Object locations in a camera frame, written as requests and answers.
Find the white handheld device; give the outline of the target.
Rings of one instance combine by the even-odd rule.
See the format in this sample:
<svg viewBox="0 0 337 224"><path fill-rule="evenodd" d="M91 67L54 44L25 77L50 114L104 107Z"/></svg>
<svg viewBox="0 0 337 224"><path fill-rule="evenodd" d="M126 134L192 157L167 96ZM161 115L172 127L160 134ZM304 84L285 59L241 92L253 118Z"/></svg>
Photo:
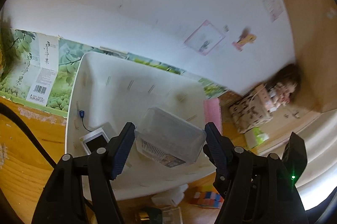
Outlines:
<svg viewBox="0 0 337 224"><path fill-rule="evenodd" d="M177 207L185 197L185 191L189 188L188 184L183 184L177 188L169 189L165 192L157 193L151 197L151 201L156 206L170 205Z"/></svg>

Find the multicolour puzzle cube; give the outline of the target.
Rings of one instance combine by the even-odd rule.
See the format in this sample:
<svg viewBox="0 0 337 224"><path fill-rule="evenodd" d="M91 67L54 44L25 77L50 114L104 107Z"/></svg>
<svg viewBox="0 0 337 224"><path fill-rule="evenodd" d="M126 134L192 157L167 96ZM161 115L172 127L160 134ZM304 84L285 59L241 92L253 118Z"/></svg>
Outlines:
<svg viewBox="0 0 337 224"><path fill-rule="evenodd" d="M223 201L223 197L212 185L194 188L193 196L190 199L192 205L206 209L220 209Z"/></svg>

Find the green perfume bottle gold cap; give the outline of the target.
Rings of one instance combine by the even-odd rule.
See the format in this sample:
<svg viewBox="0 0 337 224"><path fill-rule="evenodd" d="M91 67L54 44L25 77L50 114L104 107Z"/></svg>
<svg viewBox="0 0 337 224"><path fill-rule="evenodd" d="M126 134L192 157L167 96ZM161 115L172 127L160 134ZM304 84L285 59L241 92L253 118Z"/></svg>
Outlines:
<svg viewBox="0 0 337 224"><path fill-rule="evenodd" d="M155 207L145 207L136 213L136 222L141 224L162 224L162 211Z"/></svg>

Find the blue labelled floss box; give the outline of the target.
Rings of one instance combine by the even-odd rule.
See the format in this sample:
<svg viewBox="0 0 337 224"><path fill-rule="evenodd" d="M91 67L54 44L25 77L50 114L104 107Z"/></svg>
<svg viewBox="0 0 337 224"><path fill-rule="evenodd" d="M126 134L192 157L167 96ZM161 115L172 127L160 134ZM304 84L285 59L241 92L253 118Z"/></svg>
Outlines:
<svg viewBox="0 0 337 224"><path fill-rule="evenodd" d="M203 129L158 107L149 108L135 129L137 151L168 168L194 164L205 141Z"/></svg>

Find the pink hair roller brush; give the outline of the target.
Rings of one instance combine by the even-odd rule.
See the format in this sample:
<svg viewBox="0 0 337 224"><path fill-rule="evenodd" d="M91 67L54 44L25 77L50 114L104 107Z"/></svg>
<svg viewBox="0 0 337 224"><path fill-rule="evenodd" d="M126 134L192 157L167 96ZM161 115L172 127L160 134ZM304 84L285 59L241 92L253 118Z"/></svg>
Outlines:
<svg viewBox="0 0 337 224"><path fill-rule="evenodd" d="M222 134L222 114L218 98L208 99L203 102L205 123L213 122L216 128Z"/></svg>

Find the letter print fabric bag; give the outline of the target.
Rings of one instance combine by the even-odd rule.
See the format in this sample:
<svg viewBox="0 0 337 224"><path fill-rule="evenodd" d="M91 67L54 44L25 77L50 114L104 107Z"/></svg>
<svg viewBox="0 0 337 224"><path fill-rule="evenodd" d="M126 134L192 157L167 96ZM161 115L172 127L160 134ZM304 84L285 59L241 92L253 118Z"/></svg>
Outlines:
<svg viewBox="0 0 337 224"><path fill-rule="evenodd" d="M248 95L229 107L234 125L240 134L263 125L272 120L273 116L257 95Z"/></svg>

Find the green tissue pack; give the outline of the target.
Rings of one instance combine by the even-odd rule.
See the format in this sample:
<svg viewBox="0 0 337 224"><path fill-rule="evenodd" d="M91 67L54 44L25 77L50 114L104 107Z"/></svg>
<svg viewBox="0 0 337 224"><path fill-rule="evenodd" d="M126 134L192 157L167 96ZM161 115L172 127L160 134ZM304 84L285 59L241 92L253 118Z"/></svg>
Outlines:
<svg viewBox="0 0 337 224"><path fill-rule="evenodd" d="M262 132L260 127L250 129L244 134L244 137L249 149L255 148L269 139L269 135Z"/></svg>

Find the brown haired doll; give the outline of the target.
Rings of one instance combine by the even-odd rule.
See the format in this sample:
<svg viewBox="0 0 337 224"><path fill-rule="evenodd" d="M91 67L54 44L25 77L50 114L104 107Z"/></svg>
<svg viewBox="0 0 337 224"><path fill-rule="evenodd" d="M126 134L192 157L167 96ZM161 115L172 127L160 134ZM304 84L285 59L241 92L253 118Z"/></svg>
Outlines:
<svg viewBox="0 0 337 224"><path fill-rule="evenodd" d="M279 70L266 84L273 107L278 109L281 105L288 104L299 90L300 84L301 76L296 64L289 64Z"/></svg>

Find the pink case on bag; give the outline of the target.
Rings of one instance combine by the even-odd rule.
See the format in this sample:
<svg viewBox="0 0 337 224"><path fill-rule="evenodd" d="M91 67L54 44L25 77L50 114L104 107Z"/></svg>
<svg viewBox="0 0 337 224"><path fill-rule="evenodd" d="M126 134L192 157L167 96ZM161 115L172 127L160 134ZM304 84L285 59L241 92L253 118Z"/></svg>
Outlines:
<svg viewBox="0 0 337 224"><path fill-rule="evenodd" d="M265 109L269 112L274 112L277 110L275 104L273 103L272 99L270 98L269 93L267 92L265 85L260 84L255 88L256 95L260 99L262 105Z"/></svg>

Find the white instant camera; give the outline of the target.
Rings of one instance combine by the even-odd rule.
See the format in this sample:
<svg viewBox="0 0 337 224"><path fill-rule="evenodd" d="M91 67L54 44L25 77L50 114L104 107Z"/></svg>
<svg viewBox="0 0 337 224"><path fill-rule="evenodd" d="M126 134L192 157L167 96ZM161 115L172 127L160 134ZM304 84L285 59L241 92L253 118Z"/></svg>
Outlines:
<svg viewBox="0 0 337 224"><path fill-rule="evenodd" d="M79 138L84 151L90 155L99 148L104 148L108 144L108 137L102 127Z"/></svg>

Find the white plastic storage bin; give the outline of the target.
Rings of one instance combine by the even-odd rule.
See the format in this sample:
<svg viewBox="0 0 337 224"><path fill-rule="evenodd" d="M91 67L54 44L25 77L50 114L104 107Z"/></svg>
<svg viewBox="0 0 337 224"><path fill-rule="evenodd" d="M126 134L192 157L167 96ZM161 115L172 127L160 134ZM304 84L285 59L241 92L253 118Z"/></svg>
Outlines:
<svg viewBox="0 0 337 224"><path fill-rule="evenodd" d="M146 111L155 106L203 128L205 98L201 83L191 78L88 52L80 61L71 93L65 151L84 156L80 139L90 130L104 127L108 136L116 136L127 122L138 125ZM194 164L168 168L132 148L128 161L130 168L111 183L117 200L164 192L215 171L203 153Z"/></svg>

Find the clear plastic box white spots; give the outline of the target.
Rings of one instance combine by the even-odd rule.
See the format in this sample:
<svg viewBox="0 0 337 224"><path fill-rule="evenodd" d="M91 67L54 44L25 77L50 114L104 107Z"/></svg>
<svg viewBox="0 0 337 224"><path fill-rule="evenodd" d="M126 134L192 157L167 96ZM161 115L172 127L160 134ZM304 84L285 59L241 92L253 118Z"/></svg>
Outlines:
<svg viewBox="0 0 337 224"><path fill-rule="evenodd" d="M163 224L183 224L183 218L180 207L164 207L162 211Z"/></svg>

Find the green grape print box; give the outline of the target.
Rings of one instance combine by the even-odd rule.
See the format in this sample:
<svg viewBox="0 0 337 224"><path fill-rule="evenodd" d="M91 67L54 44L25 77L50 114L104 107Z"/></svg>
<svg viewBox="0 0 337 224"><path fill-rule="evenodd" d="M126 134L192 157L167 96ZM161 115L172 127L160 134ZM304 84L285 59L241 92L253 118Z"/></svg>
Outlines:
<svg viewBox="0 0 337 224"><path fill-rule="evenodd" d="M97 52L126 59L201 83L208 99L228 91L209 79L130 52L96 48L58 36L1 28L1 96L59 116L66 116L75 75L84 54Z"/></svg>

